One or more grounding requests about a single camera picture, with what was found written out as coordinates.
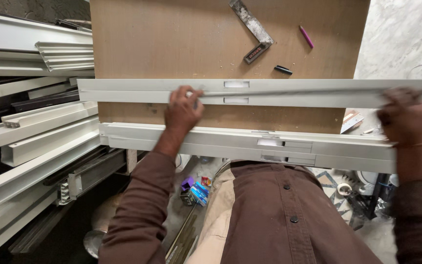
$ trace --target concrete wall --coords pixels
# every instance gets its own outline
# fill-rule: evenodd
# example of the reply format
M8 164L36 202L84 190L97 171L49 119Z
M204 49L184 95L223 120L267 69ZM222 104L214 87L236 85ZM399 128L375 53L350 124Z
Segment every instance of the concrete wall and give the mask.
M0 13L45 23L66 18L91 20L89 3L84 0L0 0Z

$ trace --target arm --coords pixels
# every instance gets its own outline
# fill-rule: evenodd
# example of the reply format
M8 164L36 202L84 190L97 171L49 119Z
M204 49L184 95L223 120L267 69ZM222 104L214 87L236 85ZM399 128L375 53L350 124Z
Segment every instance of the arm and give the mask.
M161 241L173 192L175 156L180 144L201 119L204 106L197 101L202 91L182 86L171 93L165 111L166 129L153 151L131 173L116 215L99 250L99 263L165 263Z
M422 104L410 89L388 91L378 112L385 135L397 142L400 187L393 202L399 263L422 263Z

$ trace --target person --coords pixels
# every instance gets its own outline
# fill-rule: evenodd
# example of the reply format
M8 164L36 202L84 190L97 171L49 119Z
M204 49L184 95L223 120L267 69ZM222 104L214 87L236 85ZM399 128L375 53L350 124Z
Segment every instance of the person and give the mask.
M171 93L166 128L131 174L99 250L100 263L165 263L161 246L175 156L202 117L202 91ZM393 202L399 263L422 263L422 104L408 88L385 93L378 117L396 142ZM215 178L203 229L187 263L381 263L301 166L238 161Z

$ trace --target pencil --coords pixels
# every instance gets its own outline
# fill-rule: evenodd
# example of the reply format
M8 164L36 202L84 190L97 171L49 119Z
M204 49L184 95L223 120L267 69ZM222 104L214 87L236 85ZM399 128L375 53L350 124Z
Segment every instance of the pencil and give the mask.
M310 48L314 48L314 44L312 43L312 40L310 40L310 38L307 35L307 32L305 32L304 28L299 25L299 29L302 32L302 35L304 35L305 40L307 40L308 45L310 46Z

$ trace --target wooden board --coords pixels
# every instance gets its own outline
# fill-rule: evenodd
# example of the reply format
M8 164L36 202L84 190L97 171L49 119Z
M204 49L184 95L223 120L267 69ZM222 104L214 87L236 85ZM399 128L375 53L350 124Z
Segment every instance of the wooden board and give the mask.
M166 104L98 102L101 122L164 124ZM344 108L206 105L197 126L339 134Z
M288 78L273 70L277 64L292 70L291 78L353 77L369 1L243 2L275 40L251 64L243 57L258 41L227 0L91 0L96 78ZM299 32L300 24L314 49ZM344 114L278 108L286 116L297 116L295 120L269 107L251 107L259 121L249 118L246 107L208 106L205 118L227 128L274 130L281 125L285 131L339 133ZM98 109L101 122L158 122L144 104L100 103ZM141 111L133 114L132 109Z

